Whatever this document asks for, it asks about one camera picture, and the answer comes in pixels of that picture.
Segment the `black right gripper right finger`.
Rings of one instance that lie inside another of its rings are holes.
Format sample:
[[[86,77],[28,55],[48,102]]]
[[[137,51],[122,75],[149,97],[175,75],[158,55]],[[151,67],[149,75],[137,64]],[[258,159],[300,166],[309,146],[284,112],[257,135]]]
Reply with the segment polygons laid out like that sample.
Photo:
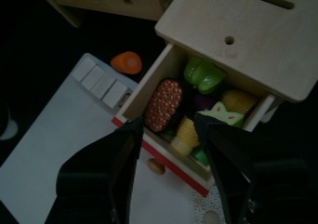
[[[197,114],[226,224],[310,224],[309,173],[296,151]]]

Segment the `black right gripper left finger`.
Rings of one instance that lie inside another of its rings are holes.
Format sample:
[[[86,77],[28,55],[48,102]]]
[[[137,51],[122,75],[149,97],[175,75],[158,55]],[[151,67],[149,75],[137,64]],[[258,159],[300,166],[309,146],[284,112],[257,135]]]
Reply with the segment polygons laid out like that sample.
[[[143,120],[129,121],[62,165],[44,224],[130,224]]]

